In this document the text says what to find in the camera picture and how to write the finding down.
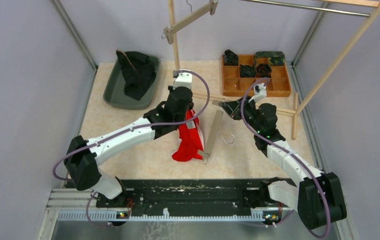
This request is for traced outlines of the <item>red underwear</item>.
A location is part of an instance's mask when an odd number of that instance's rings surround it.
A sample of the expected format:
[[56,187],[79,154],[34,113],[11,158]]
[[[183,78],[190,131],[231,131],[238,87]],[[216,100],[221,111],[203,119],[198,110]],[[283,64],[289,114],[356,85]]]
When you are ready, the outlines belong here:
[[199,151],[204,151],[204,136],[200,127],[199,118],[195,118],[178,127],[180,144],[172,154],[172,159],[186,162],[192,159],[203,160]]

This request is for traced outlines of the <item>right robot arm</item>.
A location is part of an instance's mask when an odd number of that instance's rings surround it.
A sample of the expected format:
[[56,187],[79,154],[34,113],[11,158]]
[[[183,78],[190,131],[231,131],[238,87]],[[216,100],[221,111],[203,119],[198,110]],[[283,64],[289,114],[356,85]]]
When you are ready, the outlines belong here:
[[242,120],[255,133],[258,150],[275,162],[291,178],[292,184],[275,178],[266,182],[259,199],[265,206],[281,202],[295,210],[309,230],[326,226],[347,217],[346,205],[338,176],[308,164],[288,144],[277,129],[277,107],[240,98],[220,101],[221,107],[233,120]]

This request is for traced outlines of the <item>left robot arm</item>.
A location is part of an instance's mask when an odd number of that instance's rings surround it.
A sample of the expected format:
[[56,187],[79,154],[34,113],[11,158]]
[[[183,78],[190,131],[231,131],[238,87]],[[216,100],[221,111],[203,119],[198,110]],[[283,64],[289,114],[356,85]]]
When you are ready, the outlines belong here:
[[193,107],[191,89],[171,88],[166,101],[148,111],[133,123],[100,137],[85,140],[74,137],[68,147],[64,166],[79,191],[94,190],[105,196],[116,207],[128,199],[123,185],[113,176],[99,169],[108,159],[136,145],[156,140],[179,128]]

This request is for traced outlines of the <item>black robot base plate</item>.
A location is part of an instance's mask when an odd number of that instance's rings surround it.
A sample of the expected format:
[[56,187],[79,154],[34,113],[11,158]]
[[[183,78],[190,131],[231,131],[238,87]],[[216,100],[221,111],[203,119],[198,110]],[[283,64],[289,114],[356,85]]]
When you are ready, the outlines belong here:
[[267,200],[268,179],[127,179],[125,192],[116,199],[96,194],[99,209],[125,209],[117,216],[172,219],[278,221],[285,206]]

